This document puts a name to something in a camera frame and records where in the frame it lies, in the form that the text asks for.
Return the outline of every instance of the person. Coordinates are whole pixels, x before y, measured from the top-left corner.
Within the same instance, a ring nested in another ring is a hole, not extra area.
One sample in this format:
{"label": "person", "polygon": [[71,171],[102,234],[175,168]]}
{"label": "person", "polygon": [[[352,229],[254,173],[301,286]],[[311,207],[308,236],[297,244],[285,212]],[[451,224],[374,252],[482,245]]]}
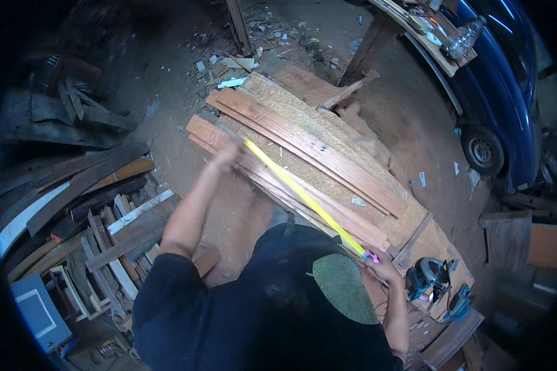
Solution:
{"label": "person", "polygon": [[337,238],[287,212],[256,242],[237,280],[203,283],[191,259],[223,173],[244,151],[239,139],[223,142],[165,227],[132,313],[142,360],[153,371],[403,370],[403,279],[377,248],[367,247],[380,263],[360,264],[388,284],[383,325]]}

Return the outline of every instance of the yellow measuring tape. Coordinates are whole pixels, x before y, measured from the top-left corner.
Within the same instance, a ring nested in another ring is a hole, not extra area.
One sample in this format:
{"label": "yellow measuring tape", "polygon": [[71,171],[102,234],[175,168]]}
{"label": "yellow measuring tape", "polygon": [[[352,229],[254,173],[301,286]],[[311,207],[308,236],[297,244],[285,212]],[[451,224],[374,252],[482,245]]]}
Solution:
{"label": "yellow measuring tape", "polygon": [[245,139],[244,144],[250,150],[252,150],[252,152],[254,152],[256,156],[260,158],[260,160],[262,160],[266,165],[268,165],[268,167],[272,169],[272,171],[274,171],[274,173],[278,175],[279,178],[283,180],[283,182],[287,183],[287,185],[291,189],[293,189],[295,193],[297,193],[297,195],[299,195],[299,197],[301,197],[305,201],[305,203],[308,204],[309,207],[313,209],[313,211],[317,212],[318,215],[321,216],[322,219],[324,219],[330,227],[332,227],[332,229],[334,229],[338,234],[340,234],[340,236],[345,241],[347,241],[351,246],[353,246],[353,248],[357,250],[357,252],[360,255],[363,256],[365,254],[365,250],[361,246],[359,246],[359,244],[355,240],[353,240],[353,238],[349,236],[349,234],[344,229],[342,229],[342,227],[339,226],[339,224],[336,223],[334,219],[332,219],[332,217],[328,215],[328,213],[325,212],[324,209],[322,209],[320,205],[316,203],[312,199],[312,197],[310,197],[307,194],[307,192],[305,192],[303,188],[301,188],[297,183],[293,182],[293,179],[291,179],[289,175],[287,175],[287,173],[283,170],[283,168],[281,168],[273,160],[271,160],[270,157],[268,157],[266,153],[262,152],[262,150],[258,148],[258,146],[255,145],[251,140]]}

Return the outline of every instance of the concrete floor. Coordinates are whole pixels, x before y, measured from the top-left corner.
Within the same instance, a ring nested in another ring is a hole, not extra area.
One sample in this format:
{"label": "concrete floor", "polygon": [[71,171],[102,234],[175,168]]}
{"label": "concrete floor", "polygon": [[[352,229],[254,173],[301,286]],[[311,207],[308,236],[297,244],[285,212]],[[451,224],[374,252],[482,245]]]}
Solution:
{"label": "concrete floor", "polygon": [[[246,14],[256,9],[271,11],[272,22],[276,24],[296,27],[299,21],[307,22],[312,30],[310,36],[319,39],[326,53],[340,60],[338,70],[323,70],[324,75],[318,73],[335,83],[352,57],[349,42],[363,37],[371,15],[342,0],[319,2],[242,1],[242,8]],[[155,21],[143,20],[133,30],[120,35],[118,55],[107,73],[111,81],[109,91],[113,94],[111,108],[130,110],[131,115],[142,120],[134,140],[151,145],[157,165],[154,175],[160,183],[168,182],[171,190],[180,196],[187,194],[209,158],[208,152],[192,143],[183,130],[191,115],[204,106],[195,94],[201,85],[195,77],[194,63],[207,62],[215,49],[224,50],[233,45],[230,33],[214,15],[214,8],[199,3],[181,7],[164,2],[156,5]],[[357,21],[359,15],[362,15],[362,25]],[[193,34],[213,31],[217,35],[207,47],[196,46],[192,50]],[[298,54],[291,53],[290,59],[303,66]],[[354,96],[362,103],[360,116],[398,158],[409,177],[425,172],[426,187],[413,185],[413,193],[458,248],[475,277],[473,305],[487,315],[493,301],[495,274],[483,269],[485,246],[477,219],[485,208],[490,187],[482,179],[471,189],[466,177],[468,164],[454,134],[450,104],[405,46],[395,41],[375,61],[375,69],[381,78]],[[155,117],[144,117],[148,105],[154,101],[160,102]],[[454,175],[454,162],[459,164],[458,176]],[[222,256],[221,263],[207,278],[209,285],[237,278],[251,256],[256,239],[268,225],[272,207],[273,203],[248,180],[232,174],[223,179],[202,235],[202,244],[216,246]],[[411,325],[422,318],[413,313]],[[428,329],[411,330],[415,355],[410,362],[412,368],[421,365],[416,352],[440,330],[435,324]]]}

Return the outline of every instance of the car tire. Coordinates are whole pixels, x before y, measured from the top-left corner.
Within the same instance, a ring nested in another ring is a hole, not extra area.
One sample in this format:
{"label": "car tire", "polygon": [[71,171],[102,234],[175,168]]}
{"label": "car tire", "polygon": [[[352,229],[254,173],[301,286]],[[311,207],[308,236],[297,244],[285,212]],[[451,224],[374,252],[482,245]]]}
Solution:
{"label": "car tire", "polygon": [[481,175],[496,175],[505,162],[501,141],[490,130],[480,125],[462,129],[462,150],[471,168]]}

